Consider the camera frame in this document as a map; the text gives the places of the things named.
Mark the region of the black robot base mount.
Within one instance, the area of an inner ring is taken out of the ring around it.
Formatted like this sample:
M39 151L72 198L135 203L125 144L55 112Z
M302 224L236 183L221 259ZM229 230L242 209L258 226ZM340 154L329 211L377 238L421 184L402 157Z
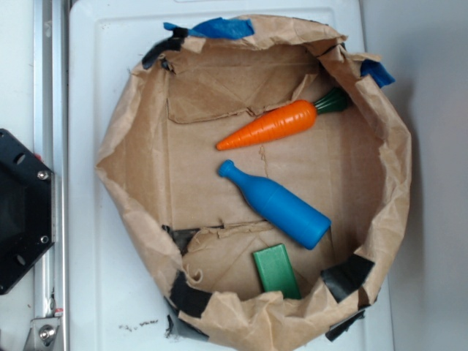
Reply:
M1 294L53 245L53 177L45 163L1 130Z

